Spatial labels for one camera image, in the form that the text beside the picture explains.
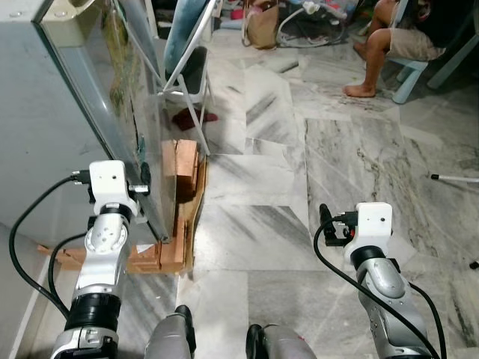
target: khaki shorts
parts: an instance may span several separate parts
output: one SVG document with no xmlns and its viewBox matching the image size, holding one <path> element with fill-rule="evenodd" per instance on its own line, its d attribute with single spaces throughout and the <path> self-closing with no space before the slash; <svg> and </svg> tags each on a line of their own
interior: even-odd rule
<svg viewBox="0 0 479 359">
<path fill-rule="evenodd" d="M 396 11 L 397 4 L 391 15 L 392 19 L 396 17 Z M 446 50 L 435 47 L 430 38 L 414 26 L 409 28 L 389 28 L 389 31 L 391 32 L 391 45 L 387 53 L 388 57 L 431 61 L 444 54 Z"/>
</svg>

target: bare foot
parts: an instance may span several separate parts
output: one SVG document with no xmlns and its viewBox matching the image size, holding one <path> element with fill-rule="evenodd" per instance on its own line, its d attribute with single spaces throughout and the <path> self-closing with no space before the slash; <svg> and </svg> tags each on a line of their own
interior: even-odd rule
<svg viewBox="0 0 479 359">
<path fill-rule="evenodd" d="M 354 43 L 353 49 L 358 53 L 361 58 L 366 61 L 366 44 L 365 43 Z"/>
<path fill-rule="evenodd" d="M 374 97 L 376 96 L 376 88 L 364 85 L 344 86 L 343 92 L 351 97 Z"/>
</svg>

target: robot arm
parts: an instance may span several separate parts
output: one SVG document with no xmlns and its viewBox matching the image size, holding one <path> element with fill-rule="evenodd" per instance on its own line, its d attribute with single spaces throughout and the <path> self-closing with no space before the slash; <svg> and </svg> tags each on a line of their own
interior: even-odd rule
<svg viewBox="0 0 479 359">
<path fill-rule="evenodd" d="M 92 163 L 90 181 L 97 217 L 85 237 L 85 262 L 51 359 L 117 357 L 116 330 L 131 248 L 129 223 L 139 207 L 129 195 L 123 162 Z"/>
<path fill-rule="evenodd" d="M 331 218 L 326 205 L 320 207 L 321 222 Z M 342 215 L 349 223 L 345 239 L 337 239 L 332 224 L 324 229 L 326 245 L 345 246 L 344 256 L 354 265 L 358 283 L 387 303 L 425 337 L 426 325 L 412 301 L 408 281 L 395 262 L 387 259 L 391 237 L 392 208 L 387 203 L 359 203 L 355 212 Z M 359 293 L 370 318 L 370 330 L 380 359 L 430 359 L 423 342 L 399 319 L 371 298 Z"/>
</svg>

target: marble floor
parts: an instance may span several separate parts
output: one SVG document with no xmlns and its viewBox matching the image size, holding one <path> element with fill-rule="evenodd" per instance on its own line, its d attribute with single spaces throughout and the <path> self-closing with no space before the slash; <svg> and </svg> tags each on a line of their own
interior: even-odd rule
<svg viewBox="0 0 479 359">
<path fill-rule="evenodd" d="M 373 200 L 393 206 L 390 255 L 435 301 L 449 357 L 479 358 L 479 273 L 468 267 L 479 258 L 479 188 L 429 179 L 479 176 L 479 87 L 467 64 L 436 92 L 425 86 L 432 64 L 398 106 L 392 63 L 375 98 L 341 93 L 364 76 L 350 41 L 261 52 L 220 30 L 207 46 L 219 121 L 204 126 L 212 155 L 195 269 L 129 278 L 120 358 L 142 358 L 154 322 L 178 304 L 193 313 L 196 359 L 244 359 L 253 322 L 289 325 L 319 359 L 377 358 L 356 291 L 311 245 L 321 203 L 334 213 Z M 322 250 L 353 275 L 340 250 Z M 415 300 L 438 348 L 427 304 Z"/>
</svg>

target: black cable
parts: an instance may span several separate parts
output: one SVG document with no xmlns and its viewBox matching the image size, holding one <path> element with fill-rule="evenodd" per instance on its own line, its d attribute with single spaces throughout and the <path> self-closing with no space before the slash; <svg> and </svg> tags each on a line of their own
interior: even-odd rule
<svg viewBox="0 0 479 359">
<path fill-rule="evenodd" d="M 424 290 L 422 290 L 421 288 L 419 288 L 415 284 L 409 282 L 409 285 L 416 292 L 418 292 L 420 295 L 422 295 L 423 298 L 426 299 L 426 302 L 429 304 L 429 308 L 431 309 L 431 312 L 433 312 L 434 322 L 436 323 L 436 327 L 437 327 L 437 335 L 439 337 L 439 346 L 441 348 L 441 359 L 447 359 L 448 358 L 448 353 L 446 351 L 446 340 L 444 338 L 444 331 L 442 330 L 441 318 L 439 317 L 439 313 L 436 309 L 436 306 L 434 305 L 433 300 L 430 298 L 430 296 Z"/>
<path fill-rule="evenodd" d="M 58 304 L 61 306 L 62 310 L 65 313 L 70 313 L 68 308 L 65 306 L 65 304 L 61 301 L 60 297 L 58 296 L 57 289 L 55 288 L 55 282 L 53 280 L 53 269 L 55 267 L 55 259 L 57 257 L 57 253 L 61 250 L 61 248 L 66 245 L 67 243 L 74 241 L 75 239 L 85 237 L 87 235 L 86 232 L 77 234 L 76 236 L 71 236 L 67 239 L 64 239 L 60 243 L 58 243 L 55 248 L 53 248 L 52 253 L 50 254 L 50 262 L 48 264 L 48 287 L 50 288 L 50 293 L 52 293 L 53 297 L 55 297 L 55 300 L 58 302 Z"/>
<path fill-rule="evenodd" d="M 50 293 L 48 290 L 43 288 L 40 284 L 38 284 L 33 278 L 31 278 L 22 268 L 20 265 L 20 262 L 18 260 L 18 257 L 16 256 L 16 251 L 15 251 L 15 235 L 16 231 L 18 230 L 18 227 L 20 224 L 25 220 L 27 215 L 30 214 L 30 212 L 38 206 L 38 204 L 45 199 L 46 196 L 48 196 L 50 193 L 52 193 L 54 190 L 56 190 L 58 187 L 61 185 L 68 183 L 70 181 L 74 180 L 74 176 L 69 176 L 66 178 L 63 178 L 61 181 L 58 181 L 56 184 L 54 184 L 52 187 L 48 188 L 44 193 L 42 193 L 41 196 L 39 196 L 38 199 L 36 199 L 35 202 L 33 202 L 27 210 L 22 213 L 22 215 L 16 220 L 15 224 L 12 227 L 12 230 L 10 231 L 10 237 L 8 239 L 8 250 L 10 251 L 10 258 L 12 259 L 13 267 L 15 267 L 16 271 L 18 274 L 20 274 L 20 277 L 22 277 L 28 284 L 30 284 L 33 288 L 35 288 L 38 292 L 40 292 L 42 295 L 44 295 L 49 301 L 55 305 L 58 310 L 61 311 L 61 313 L 64 315 L 65 318 L 67 318 L 68 313 L 64 311 L 64 309 L 61 307 L 61 304 L 58 303 L 55 299 L 55 297 Z"/>
<path fill-rule="evenodd" d="M 361 284 L 351 279 L 348 275 L 343 273 L 340 269 L 334 267 L 330 262 L 328 262 L 328 260 L 325 257 L 323 257 L 318 245 L 320 234 L 324 230 L 325 226 L 327 226 L 328 224 L 331 224 L 334 221 L 340 221 L 339 217 L 330 218 L 324 223 L 322 223 L 320 227 L 317 229 L 316 233 L 314 234 L 314 241 L 313 241 L 314 253 L 320 259 L 320 261 L 323 262 L 323 264 L 329 269 L 331 269 L 335 274 L 337 274 L 338 276 L 343 278 L 346 282 L 354 286 L 359 292 L 363 293 L 369 299 L 371 299 L 372 301 L 376 302 L 378 305 L 386 309 L 390 314 L 396 317 L 397 320 L 403 323 L 412 333 L 414 333 L 421 340 L 421 342 L 426 346 L 427 350 L 429 350 L 429 352 L 431 353 L 434 359 L 441 359 L 437 351 L 434 349 L 433 345 L 429 342 L 429 340 L 427 340 L 427 338 L 413 324 L 411 324 L 409 320 L 401 316 L 394 308 L 392 308 L 390 305 L 387 305 L 381 299 L 377 298 L 368 289 L 364 288 Z"/>
</svg>

